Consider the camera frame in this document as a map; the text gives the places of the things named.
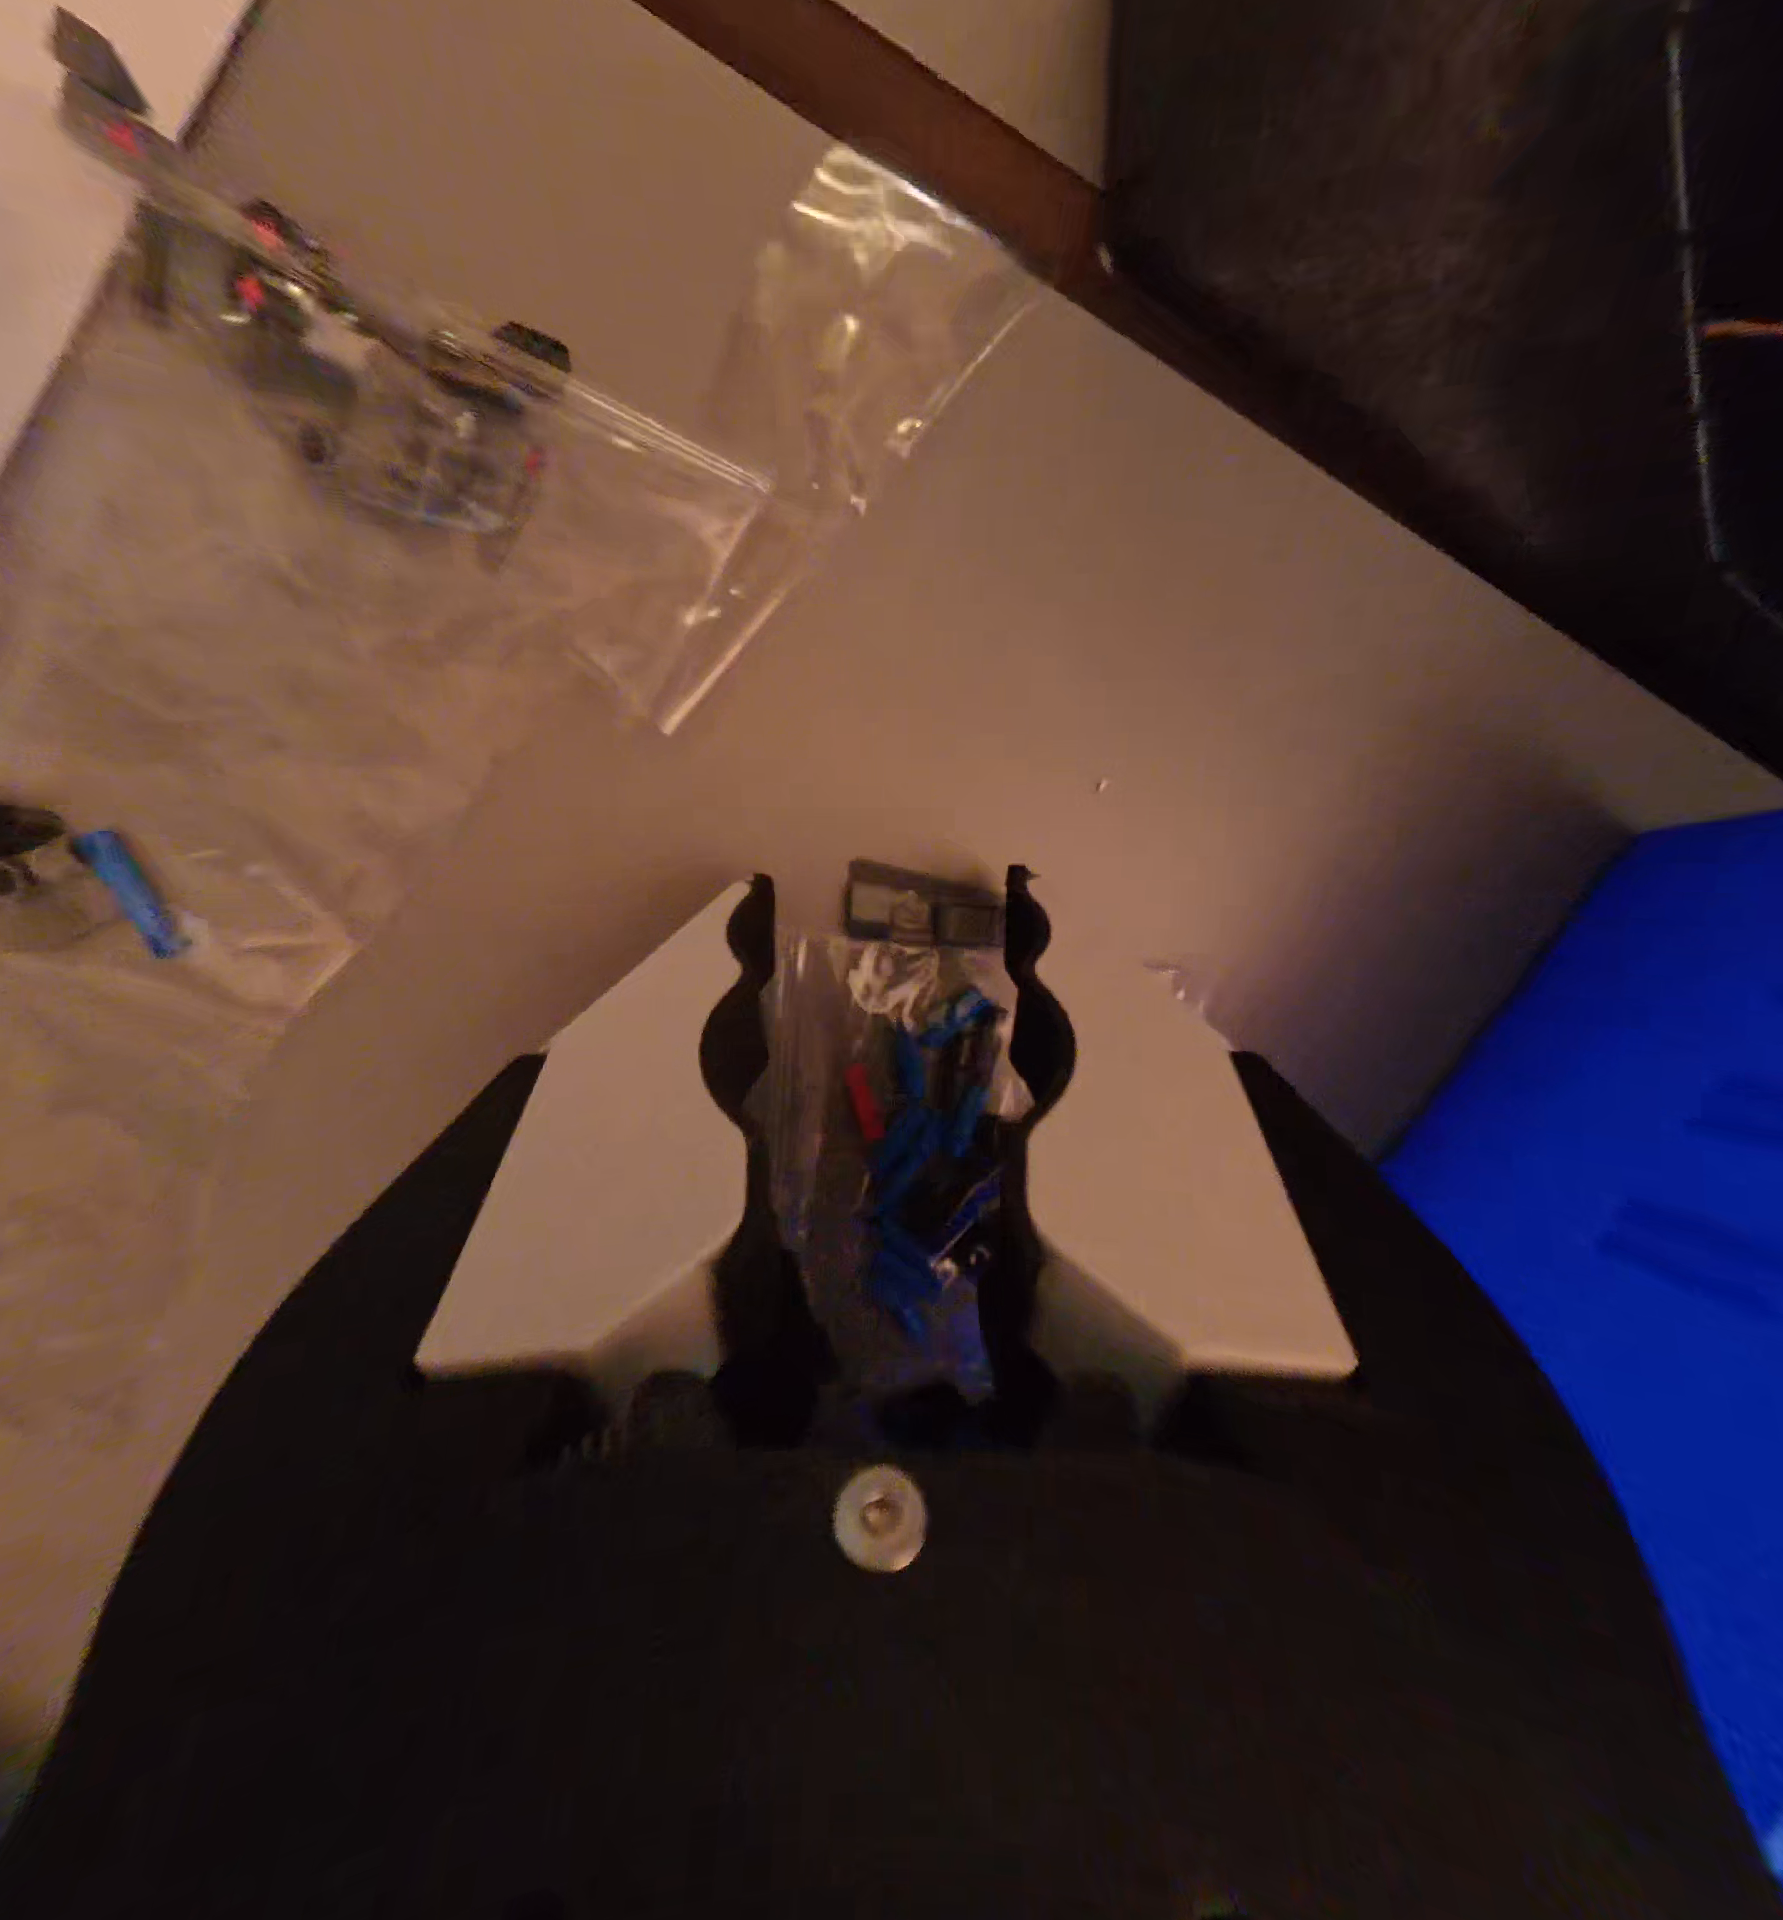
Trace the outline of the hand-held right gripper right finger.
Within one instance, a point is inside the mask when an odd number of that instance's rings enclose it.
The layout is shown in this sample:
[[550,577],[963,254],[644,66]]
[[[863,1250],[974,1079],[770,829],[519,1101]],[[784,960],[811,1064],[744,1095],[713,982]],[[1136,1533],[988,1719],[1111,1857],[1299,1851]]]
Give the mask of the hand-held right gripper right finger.
[[1339,1392],[1363,1372],[1235,1048],[1100,929],[1003,876],[1003,1333],[1017,1382],[1106,1392],[1140,1430],[1188,1382]]

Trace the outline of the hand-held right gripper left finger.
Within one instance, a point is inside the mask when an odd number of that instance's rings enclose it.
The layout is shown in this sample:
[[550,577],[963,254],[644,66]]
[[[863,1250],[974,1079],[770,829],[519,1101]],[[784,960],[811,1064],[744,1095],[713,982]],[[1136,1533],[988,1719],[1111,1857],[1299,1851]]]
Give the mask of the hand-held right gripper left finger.
[[738,1437],[811,1430],[837,1355],[752,1109],[776,907],[776,876],[734,880],[546,1048],[424,1380],[558,1372],[622,1411],[685,1372]]

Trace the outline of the dark grey lego piece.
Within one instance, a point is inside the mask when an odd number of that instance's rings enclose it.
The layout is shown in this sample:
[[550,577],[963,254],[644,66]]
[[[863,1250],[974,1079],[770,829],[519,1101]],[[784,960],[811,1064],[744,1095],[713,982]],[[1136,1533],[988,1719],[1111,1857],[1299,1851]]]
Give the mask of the dark grey lego piece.
[[850,860],[839,927],[850,944],[939,946],[939,876]]

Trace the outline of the large white-label lego parts bag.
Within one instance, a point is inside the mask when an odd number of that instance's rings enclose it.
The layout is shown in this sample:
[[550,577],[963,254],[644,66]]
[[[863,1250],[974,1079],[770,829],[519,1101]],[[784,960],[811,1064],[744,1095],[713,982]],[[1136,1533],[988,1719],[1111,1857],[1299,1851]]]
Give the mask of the large white-label lego parts bag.
[[140,1481],[223,1382],[288,1257],[453,1095],[448,939],[405,921],[473,812],[439,744],[370,709],[250,727],[0,713],[0,792],[123,829],[189,939],[150,960],[82,869],[0,907],[0,1427]]

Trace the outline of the blue lego axle pin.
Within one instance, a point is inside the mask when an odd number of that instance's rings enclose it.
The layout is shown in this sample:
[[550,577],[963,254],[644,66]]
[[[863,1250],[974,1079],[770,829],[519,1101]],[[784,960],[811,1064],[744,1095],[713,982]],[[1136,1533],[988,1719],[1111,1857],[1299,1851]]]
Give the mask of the blue lego axle pin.
[[183,914],[166,898],[160,876],[143,869],[127,831],[91,829],[91,831],[73,831],[64,851],[112,898],[112,914],[131,927],[150,960],[189,955]]

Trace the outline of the small bag of blue parts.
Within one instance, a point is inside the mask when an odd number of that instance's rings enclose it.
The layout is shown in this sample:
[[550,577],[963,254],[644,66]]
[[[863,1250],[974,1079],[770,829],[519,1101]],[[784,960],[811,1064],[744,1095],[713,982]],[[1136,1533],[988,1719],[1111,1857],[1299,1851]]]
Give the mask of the small bag of blue parts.
[[776,1210],[839,1392],[992,1402],[995,1158],[1033,1109],[1003,955],[793,929],[770,1019]]

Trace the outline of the blue plastic bin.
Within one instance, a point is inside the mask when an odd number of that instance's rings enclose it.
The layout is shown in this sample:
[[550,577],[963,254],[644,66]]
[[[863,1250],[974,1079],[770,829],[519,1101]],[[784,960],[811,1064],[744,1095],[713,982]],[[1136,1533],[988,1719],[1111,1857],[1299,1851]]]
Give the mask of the blue plastic bin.
[[1594,1449],[1783,1884],[1783,812],[1632,838],[1383,1178]]

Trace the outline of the clear bag of pale parts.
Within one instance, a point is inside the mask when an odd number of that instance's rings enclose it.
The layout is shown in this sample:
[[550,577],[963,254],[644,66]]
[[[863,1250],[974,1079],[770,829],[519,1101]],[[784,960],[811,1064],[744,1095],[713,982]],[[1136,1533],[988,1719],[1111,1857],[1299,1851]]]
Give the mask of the clear bag of pale parts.
[[574,657],[667,736],[1033,308],[995,237],[837,146],[755,251],[685,438],[546,329],[357,278],[140,116],[91,153],[140,186],[140,308],[212,351],[304,490],[418,554],[588,577]]

